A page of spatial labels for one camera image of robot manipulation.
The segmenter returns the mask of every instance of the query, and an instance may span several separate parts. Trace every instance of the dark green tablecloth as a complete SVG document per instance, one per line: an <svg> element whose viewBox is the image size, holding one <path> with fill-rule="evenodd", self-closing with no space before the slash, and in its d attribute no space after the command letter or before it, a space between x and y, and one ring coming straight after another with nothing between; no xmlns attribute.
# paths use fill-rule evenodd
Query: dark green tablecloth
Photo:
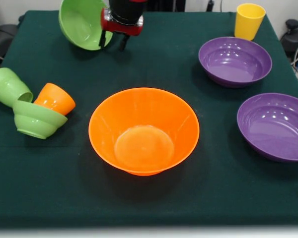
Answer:
<svg viewBox="0 0 298 238"><path fill-rule="evenodd" d="M298 97L268 18L255 39L273 59L261 82L226 89L210 81L198 61L200 46L231 36L234 21L234 13L147 13L143 32L123 53L117 37L106 50L87 52L65 39L56 11L28 12L3 66L35 97L45 83L56 83L76 108L56 134L40 140L16 132L12 110L0 104L0 227L298 224L298 164L262 158L236 124L238 107L253 95ZM182 97L201 126L185 162L144 178L104 163L87 133L99 103L141 86Z"/></svg>

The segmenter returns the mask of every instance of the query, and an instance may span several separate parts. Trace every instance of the orange bowl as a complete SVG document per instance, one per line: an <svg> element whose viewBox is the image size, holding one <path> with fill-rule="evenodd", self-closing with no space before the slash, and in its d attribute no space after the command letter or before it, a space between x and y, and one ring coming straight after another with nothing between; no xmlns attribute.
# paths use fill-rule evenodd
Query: orange bowl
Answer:
<svg viewBox="0 0 298 238"><path fill-rule="evenodd" d="M103 101L89 122L89 139L110 165L150 176L184 161L198 143L199 121L178 96L133 88Z"/></svg>

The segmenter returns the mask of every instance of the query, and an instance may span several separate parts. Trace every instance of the white wall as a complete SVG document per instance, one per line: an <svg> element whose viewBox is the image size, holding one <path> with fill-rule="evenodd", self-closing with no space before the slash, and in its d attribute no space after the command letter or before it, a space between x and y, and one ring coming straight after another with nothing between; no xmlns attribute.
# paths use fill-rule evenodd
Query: white wall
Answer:
<svg viewBox="0 0 298 238"><path fill-rule="evenodd" d="M62 0L0 0L0 25L18 23L27 10L58 10Z"/></svg>
<svg viewBox="0 0 298 238"><path fill-rule="evenodd" d="M214 11L220 10L221 0L214 0ZM62 0L0 0L0 24L17 23L27 10L56 10ZM223 0L223 11L236 11L238 5L253 2L262 5L280 37L285 32L285 21L298 19L298 0ZM186 0L186 11L205 11L208 0Z"/></svg>
<svg viewBox="0 0 298 238"><path fill-rule="evenodd" d="M220 11L221 0L214 0L213 11ZM236 11L238 5L252 2L263 6L278 37L286 31L285 21L298 20L298 0L223 0L223 11ZM186 11L205 11L208 0L186 0Z"/></svg>

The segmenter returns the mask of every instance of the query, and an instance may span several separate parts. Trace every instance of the stacked cups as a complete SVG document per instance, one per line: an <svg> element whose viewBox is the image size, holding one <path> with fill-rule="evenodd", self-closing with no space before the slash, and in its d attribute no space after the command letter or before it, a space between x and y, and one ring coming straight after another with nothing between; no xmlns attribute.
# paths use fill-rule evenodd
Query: stacked cups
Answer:
<svg viewBox="0 0 298 238"><path fill-rule="evenodd" d="M33 94L9 68L0 68L0 102L13 108L17 131L46 139L66 123L65 115L75 107L63 89L47 83L34 103Z"/></svg>

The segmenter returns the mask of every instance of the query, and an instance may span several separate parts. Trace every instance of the plastic bowl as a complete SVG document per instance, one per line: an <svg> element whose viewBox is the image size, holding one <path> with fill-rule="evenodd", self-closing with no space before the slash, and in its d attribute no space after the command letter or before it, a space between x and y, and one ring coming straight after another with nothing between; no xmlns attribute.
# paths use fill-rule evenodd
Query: plastic bowl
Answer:
<svg viewBox="0 0 298 238"><path fill-rule="evenodd" d="M199 122L178 96L155 88L133 88L103 101L89 122L89 139L107 163L150 176L184 161L199 139Z"/></svg>
<svg viewBox="0 0 298 238"><path fill-rule="evenodd" d="M62 114L24 101L16 101L13 112L17 131L40 139L53 135L68 120Z"/></svg>
<svg viewBox="0 0 298 238"><path fill-rule="evenodd" d="M273 66L263 47L236 37L220 37L206 42L200 48L199 60L211 80L229 88L258 82Z"/></svg>
<svg viewBox="0 0 298 238"><path fill-rule="evenodd" d="M237 123L247 142L264 157L298 162L298 98L256 95L241 105Z"/></svg>
<svg viewBox="0 0 298 238"><path fill-rule="evenodd" d="M74 45L85 50L99 50L102 32L101 10L106 7L102 0L63 0L59 12L59 23L63 34ZM107 45L113 33L106 32Z"/></svg>

